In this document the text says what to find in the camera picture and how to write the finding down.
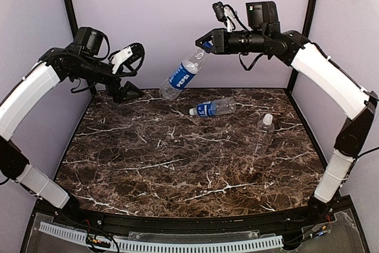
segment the bottle label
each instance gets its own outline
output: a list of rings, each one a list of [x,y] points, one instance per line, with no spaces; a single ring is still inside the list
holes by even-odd
[[[181,63],[178,69],[170,76],[168,82],[170,82],[171,86],[175,89],[183,90],[194,76],[195,75],[186,70],[183,63]]]
[[[204,102],[196,106],[197,114],[199,117],[210,117],[215,116],[211,109],[211,101]]]

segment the plastic bottle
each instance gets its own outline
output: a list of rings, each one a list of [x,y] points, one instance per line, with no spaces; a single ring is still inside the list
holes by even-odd
[[[253,134],[253,154],[263,155],[268,146],[272,142],[272,134],[275,127],[272,123],[272,115],[265,114],[263,120],[260,120],[256,125],[255,132]]]
[[[159,93],[166,100],[174,100],[183,91],[184,87],[205,65],[209,54],[203,49],[198,49],[187,56],[178,69],[164,81]]]
[[[233,97],[204,102],[189,110],[191,116],[210,117],[234,113],[236,101]]]

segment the light purple wall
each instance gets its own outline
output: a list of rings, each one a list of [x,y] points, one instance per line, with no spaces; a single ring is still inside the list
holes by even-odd
[[[73,0],[80,25],[105,32],[113,50],[140,41],[146,61],[135,79],[140,88],[157,88],[194,49],[197,38],[217,27],[212,3],[233,6],[247,24],[245,2],[266,0]],[[307,0],[273,0],[283,30],[301,30]],[[246,61],[252,61],[255,55]],[[211,56],[189,87],[286,87],[290,68],[262,58],[245,72],[238,57]]]
[[[379,0],[317,0],[310,38],[369,91],[379,92]],[[330,157],[345,116],[315,84],[299,76],[294,96],[324,153]],[[376,120],[364,150],[379,145]],[[379,152],[362,157],[342,194],[350,194],[371,252],[379,252]]]
[[[72,41],[63,0],[0,0],[0,101],[51,47]],[[32,164],[53,177],[89,102],[71,95],[64,82],[47,94],[21,123],[14,142]],[[0,252],[20,251],[35,199],[19,185],[0,187]]]

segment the white bottle cap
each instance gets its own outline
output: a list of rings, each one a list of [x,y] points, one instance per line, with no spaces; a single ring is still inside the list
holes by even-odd
[[[269,126],[272,123],[272,114],[265,114],[263,118],[263,124]]]

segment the marble surface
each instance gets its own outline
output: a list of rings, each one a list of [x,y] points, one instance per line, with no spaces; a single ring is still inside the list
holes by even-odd
[[[197,103],[233,96],[237,112],[191,117]],[[265,113],[274,139],[251,153]],[[56,181],[84,209],[156,217],[216,217],[304,206],[323,173],[295,110],[281,89],[189,89],[177,101],[147,90],[114,104],[97,94]]]

